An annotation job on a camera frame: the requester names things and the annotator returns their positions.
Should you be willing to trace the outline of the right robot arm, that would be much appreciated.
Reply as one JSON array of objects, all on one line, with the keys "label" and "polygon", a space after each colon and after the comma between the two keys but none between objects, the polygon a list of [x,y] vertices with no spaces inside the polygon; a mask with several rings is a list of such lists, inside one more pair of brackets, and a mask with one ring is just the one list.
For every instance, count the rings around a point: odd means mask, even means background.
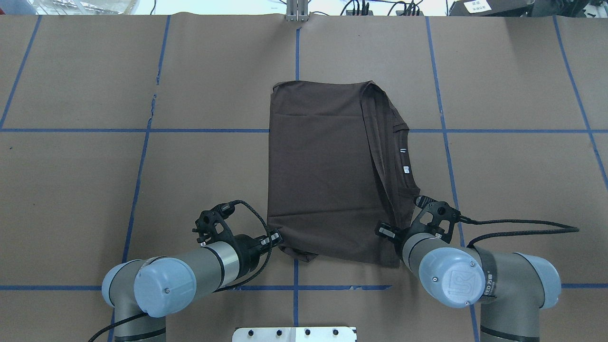
[{"label": "right robot arm", "polygon": [[538,342],[540,313],[558,303],[561,278],[544,258],[453,247],[428,232],[410,237],[382,221],[375,234],[388,239],[424,290],[454,309],[481,308],[482,342]]}]

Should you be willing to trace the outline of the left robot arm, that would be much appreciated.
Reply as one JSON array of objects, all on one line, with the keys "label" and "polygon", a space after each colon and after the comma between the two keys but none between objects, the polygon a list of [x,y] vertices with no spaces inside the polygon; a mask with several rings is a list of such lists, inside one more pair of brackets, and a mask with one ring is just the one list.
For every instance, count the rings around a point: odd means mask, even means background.
[{"label": "left robot arm", "polygon": [[237,235],[202,243],[175,256],[155,256],[118,264],[106,273],[101,293],[114,310],[115,342],[164,342],[166,317],[196,300],[249,282],[260,273],[262,255],[283,241],[278,231],[252,238]]}]

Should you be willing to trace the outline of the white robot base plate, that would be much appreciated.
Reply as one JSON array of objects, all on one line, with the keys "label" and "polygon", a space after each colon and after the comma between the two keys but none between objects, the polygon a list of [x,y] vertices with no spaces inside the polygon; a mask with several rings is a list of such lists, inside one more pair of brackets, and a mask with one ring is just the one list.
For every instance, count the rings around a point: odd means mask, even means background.
[{"label": "white robot base plate", "polygon": [[233,342],[357,342],[356,327],[243,327],[232,335]]}]

